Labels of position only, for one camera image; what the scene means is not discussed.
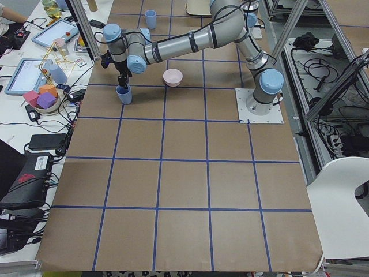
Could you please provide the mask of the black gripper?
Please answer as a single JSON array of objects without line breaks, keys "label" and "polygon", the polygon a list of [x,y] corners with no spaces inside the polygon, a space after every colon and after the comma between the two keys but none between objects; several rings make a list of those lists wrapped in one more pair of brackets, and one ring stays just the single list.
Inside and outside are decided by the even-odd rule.
[{"label": "black gripper", "polygon": [[119,86],[124,86],[125,89],[128,89],[129,77],[132,76],[131,71],[127,66],[127,61],[116,61],[113,59],[113,55],[109,50],[105,54],[101,56],[101,66],[106,69],[109,64],[114,64],[116,70],[120,73],[118,76]]}]

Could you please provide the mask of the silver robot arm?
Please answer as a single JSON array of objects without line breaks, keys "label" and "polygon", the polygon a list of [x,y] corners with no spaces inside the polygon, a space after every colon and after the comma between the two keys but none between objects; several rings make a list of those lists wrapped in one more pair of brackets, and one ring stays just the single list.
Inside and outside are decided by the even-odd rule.
[{"label": "silver robot arm", "polygon": [[119,72],[119,86],[128,90],[129,78],[146,71],[148,65],[234,43],[244,56],[255,83],[253,94],[246,100],[248,111],[260,116],[270,113],[284,77],[275,69],[271,55],[255,41],[242,5],[236,1],[211,1],[209,9],[210,23],[159,41],[151,41],[147,28],[122,29],[118,24],[107,24],[103,28],[103,43],[108,50],[101,58],[102,67],[114,64]]}]

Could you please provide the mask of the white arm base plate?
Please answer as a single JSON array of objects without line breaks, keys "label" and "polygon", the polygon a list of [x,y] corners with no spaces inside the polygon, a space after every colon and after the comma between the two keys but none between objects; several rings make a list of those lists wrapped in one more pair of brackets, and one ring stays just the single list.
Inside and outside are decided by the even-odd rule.
[{"label": "white arm base plate", "polygon": [[260,104],[253,98],[253,88],[235,88],[240,123],[283,124],[283,115],[275,96],[270,104]]}]

